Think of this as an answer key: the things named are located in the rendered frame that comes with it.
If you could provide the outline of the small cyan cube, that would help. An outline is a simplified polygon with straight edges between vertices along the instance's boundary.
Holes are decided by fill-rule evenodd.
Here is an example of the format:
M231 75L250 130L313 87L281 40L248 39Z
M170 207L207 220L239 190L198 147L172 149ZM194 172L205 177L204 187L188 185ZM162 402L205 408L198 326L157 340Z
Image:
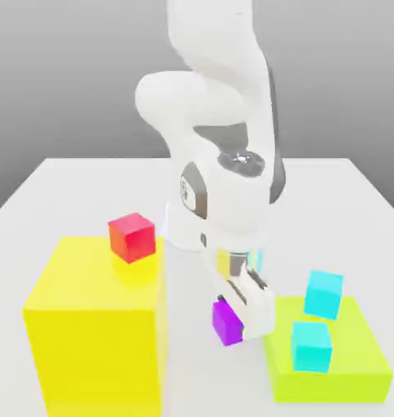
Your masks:
M304 299L304 313L336 320L342 298L344 277L340 274L312 270Z
M327 373L333 345L326 323L293 322L291 360L294 371Z

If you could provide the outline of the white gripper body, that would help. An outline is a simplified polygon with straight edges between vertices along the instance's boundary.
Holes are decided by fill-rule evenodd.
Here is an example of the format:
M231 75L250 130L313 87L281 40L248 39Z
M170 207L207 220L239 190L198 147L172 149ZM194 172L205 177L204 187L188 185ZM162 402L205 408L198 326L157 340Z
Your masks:
M243 339L268 335L275 328L275 297L254 269L241 269L239 276L225 279L212 275L213 284L243 323Z

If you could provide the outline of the large yellow box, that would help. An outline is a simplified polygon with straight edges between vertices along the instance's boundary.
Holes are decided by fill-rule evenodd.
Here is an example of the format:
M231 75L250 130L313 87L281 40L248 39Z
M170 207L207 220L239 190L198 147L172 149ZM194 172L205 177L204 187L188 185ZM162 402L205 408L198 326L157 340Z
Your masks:
M64 237L23 308L48 417L162 417L164 241L134 263L106 237Z

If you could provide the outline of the small red cube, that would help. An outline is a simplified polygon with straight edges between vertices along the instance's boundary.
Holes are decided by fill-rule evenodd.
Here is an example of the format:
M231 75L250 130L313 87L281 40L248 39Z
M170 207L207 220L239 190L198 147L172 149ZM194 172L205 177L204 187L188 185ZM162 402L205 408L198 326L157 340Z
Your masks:
M108 223L112 251L128 264L155 253L155 225L139 213Z

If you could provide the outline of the small purple cube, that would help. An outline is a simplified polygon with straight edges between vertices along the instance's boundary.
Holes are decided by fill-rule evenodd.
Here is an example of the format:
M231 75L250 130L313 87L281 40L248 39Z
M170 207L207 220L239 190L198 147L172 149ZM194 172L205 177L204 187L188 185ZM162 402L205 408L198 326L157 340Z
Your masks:
M212 325L224 346L243 341L243 323L226 300L213 303Z

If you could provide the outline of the large lime green box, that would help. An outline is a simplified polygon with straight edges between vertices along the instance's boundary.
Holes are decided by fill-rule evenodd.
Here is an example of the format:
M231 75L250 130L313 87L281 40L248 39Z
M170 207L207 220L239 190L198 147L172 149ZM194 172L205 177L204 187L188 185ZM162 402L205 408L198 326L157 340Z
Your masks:
M385 401L392 369L354 297L342 298L335 321L305 314L302 296L279 296L275 309L274 332L263 344L276 402ZM294 322L327 324L333 346L327 373L293 370Z

